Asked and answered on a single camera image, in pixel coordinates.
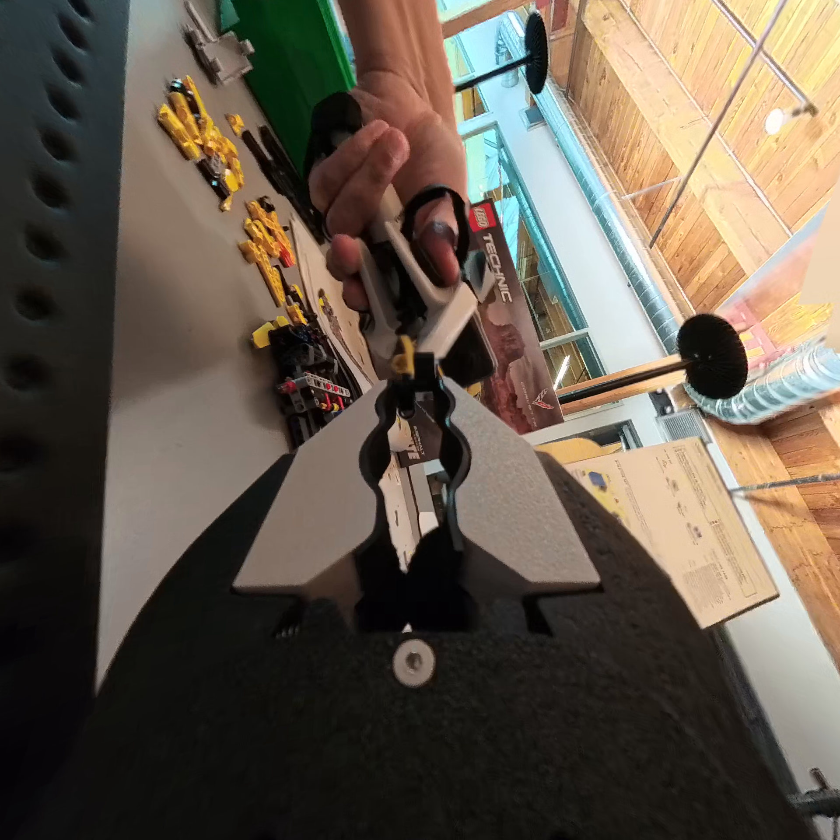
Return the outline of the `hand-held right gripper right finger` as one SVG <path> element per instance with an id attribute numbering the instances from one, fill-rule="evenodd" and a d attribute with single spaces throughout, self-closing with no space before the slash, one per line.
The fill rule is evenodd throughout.
<path id="1" fill-rule="evenodd" d="M 597 590 L 601 576 L 532 446 L 449 377 L 434 404 L 468 594 L 490 603 Z"/>

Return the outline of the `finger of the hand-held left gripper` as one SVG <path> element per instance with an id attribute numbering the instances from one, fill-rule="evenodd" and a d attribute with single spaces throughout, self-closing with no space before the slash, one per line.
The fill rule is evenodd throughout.
<path id="1" fill-rule="evenodd" d="M 397 332 L 401 327 L 397 312 L 384 314 L 369 310 L 369 351 L 374 361 L 389 361 L 394 354 Z"/>
<path id="2" fill-rule="evenodd" d="M 441 308 L 429 307 L 425 325 L 418 334 L 415 350 L 441 361 L 455 347 L 476 314 L 478 300 L 470 286 L 451 289 L 454 294 Z"/>

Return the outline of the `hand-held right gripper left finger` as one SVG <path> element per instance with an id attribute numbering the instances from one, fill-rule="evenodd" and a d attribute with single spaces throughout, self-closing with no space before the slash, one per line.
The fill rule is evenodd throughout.
<path id="1" fill-rule="evenodd" d="M 360 455 L 385 388 L 377 382 L 299 447 L 234 579 L 237 592 L 325 599 L 354 612 L 361 586 L 353 554 L 374 533 L 378 501 Z"/>

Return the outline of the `black lego connector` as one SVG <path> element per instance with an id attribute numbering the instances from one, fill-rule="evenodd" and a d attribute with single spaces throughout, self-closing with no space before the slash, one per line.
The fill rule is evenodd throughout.
<path id="1" fill-rule="evenodd" d="M 395 374 L 388 381 L 385 397 L 398 417 L 409 420 L 417 408 L 432 399 L 438 383 L 438 365 L 433 353 L 398 354 L 392 360 Z"/>

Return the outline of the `lego car chassis assembly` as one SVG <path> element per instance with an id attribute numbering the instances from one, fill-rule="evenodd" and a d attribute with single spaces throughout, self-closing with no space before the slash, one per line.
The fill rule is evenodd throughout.
<path id="1" fill-rule="evenodd" d="M 362 396 L 350 367 L 315 326 L 290 323 L 270 335 L 276 403 L 297 450 Z"/>

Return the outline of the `lego set box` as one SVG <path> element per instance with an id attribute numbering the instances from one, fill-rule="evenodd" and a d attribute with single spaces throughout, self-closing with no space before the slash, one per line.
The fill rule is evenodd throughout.
<path id="1" fill-rule="evenodd" d="M 519 435 L 560 424 L 553 376 L 496 205 L 469 210 L 467 267 L 482 268 L 487 294 L 440 370 Z"/>

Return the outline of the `lego instruction booklet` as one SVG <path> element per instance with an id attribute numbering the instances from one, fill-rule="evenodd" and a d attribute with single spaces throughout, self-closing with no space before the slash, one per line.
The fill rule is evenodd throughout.
<path id="1" fill-rule="evenodd" d="M 314 321 L 331 350 L 343 362 L 350 384 L 357 392 L 365 394 L 380 377 L 361 333 L 361 317 L 344 303 L 341 285 L 327 268 L 325 252 L 303 223 L 291 219 L 289 229 L 299 270 L 297 285 L 306 296 Z M 394 421 L 388 431 L 388 441 L 391 459 L 380 481 L 380 489 L 399 567 L 406 573 L 421 537 L 412 489 L 398 458 L 408 446 L 406 421 L 400 417 Z"/>

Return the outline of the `black lego beam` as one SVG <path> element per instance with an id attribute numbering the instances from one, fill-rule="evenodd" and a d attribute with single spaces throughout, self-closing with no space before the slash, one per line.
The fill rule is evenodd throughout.
<path id="1" fill-rule="evenodd" d="M 266 153 L 272 176 L 278 184 L 276 190 L 287 198 L 318 245 L 324 245 L 327 236 L 324 233 L 322 216 L 312 205 L 308 187 L 291 158 L 269 126 L 260 125 L 258 136 L 261 147 Z"/>
<path id="2" fill-rule="evenodd" d="M 259 142 L 259 138 L 256 137 L 250 130 L 243 129 L 240 133 L 240 139 L 244 142 L 245 147 L 248 149 L 248 151 L 255 158 L 255 162 L 257 163 L 258 168 L 261 171 L 262 175 L 267 179 L 268 183 L 274 188 L 274 190 L 278 194 L 281 194 L 280 192 L 278 192 L 276 190 L 276 186 L 278 186 L 278 184 L 275 181 L 274 177 L 272 176 L 272 172 L 270 170 L 270 165 L 268 163 L 266 153 L 264 152 L 263 148 L 261 147 L 261 144 Z"/>

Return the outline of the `heap of yellow lego parts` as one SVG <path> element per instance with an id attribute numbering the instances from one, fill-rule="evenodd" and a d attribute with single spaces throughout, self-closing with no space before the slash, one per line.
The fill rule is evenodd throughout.
<path id="1" fill-rule="evenodd" d="M 236 142 L 215 123 L 190 76 L 172 80 L 166 90 L 166 101 L 157 110 L 157 123 L 213 191 L 219 211 L 229 212 L 246 186 Z M 242 202 L 245 238 L 238 243 L 238 251 L 258 270 L 272 302 L 283 311 L 276 322 L 278 327 L 315 323 L 306 295 L 298 284 L 284 277 L 283 270 L 295 267 L 297 258 L 276 205 L 269 196 L 243 198 Z"/>

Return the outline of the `person's left hand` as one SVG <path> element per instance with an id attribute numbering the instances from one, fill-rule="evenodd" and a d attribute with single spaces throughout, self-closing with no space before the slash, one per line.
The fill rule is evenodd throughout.
<path id="1" fill-rule="evenodd" d="M 331 238 L 329 271 L 342 283 L 346 304 L 365 312 L 361 235 L 385 189 L 393 186 L 403 205 L 429 186 L 446 186 L 466 200 L 466 153 L 446 59 L 419 70 L 366 70 L 352 95 L 364 125 L 312 167 L 308 186 Z"/>

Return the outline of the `tan document board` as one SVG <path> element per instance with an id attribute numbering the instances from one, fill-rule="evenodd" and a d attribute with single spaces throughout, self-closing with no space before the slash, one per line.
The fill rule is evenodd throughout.
<path id="1" fill-rule="evenodd" d="M 779 592 L 698 437 L 619 450 L 575 437 L 539 444 L 645 547 L 702 628 Z"/>

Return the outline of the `black pole lamp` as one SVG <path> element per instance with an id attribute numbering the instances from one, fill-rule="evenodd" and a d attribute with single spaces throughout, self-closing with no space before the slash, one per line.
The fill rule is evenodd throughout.
<path id="1" fill-rule="evenodd" d="M 558 391 L 559 404 L 591 400 L 680 372 L 695 392 L 713 400 L 732 398 L 746 385 L 747 351 L 738 331 L 726 319 L 708 312 L 695 314 L 681 324 L 676 340 L 676 354 Z"/>
<path id="2" fill-rule="evenodd" d="M 463 79 L 454 87 L 458 94 L 473 88 L 485 81 L 504 76 L 514 70 L 524 69 L 529 92 L 533 96 L 539 95 L 549 75 L 550 50 L 548 34 L 539 12 L 531 12 L 524 29 L 523 44 L 525 54 L 519 59 L 498 65 L 493 70 Z"/>

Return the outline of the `green plastic bin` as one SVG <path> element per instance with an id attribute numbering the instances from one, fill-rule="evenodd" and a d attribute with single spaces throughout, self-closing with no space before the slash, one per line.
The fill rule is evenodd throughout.
<path id="1" fill-rule="evenodd" d="M 218 1 L 223 34 L 254 48 L 245 75 L 281 147 L 300 175 L 318 102 L 348 91 L 354 74 L 330 1 Z"/>

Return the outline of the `black dimpled foam pad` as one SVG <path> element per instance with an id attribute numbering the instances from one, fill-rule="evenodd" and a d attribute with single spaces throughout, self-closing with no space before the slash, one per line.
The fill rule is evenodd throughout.
<path id="1" fill-rule="evenodd" d="M 130 2 L 1 3 L 1 829 L 88 714 Z"/>

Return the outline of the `grey lego frame piece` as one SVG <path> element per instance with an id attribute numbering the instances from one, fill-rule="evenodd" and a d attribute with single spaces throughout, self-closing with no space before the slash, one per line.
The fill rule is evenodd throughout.
<path id="1" fill-rule="evenodd" d="M 224 87 L 252 71 L 255 53 L 248 40 L 240 40 L 232 31 L 215 33 L 192 2 L 184 1 L 185 42 L 190 47 L 205 76 L 216 87 Z"/>

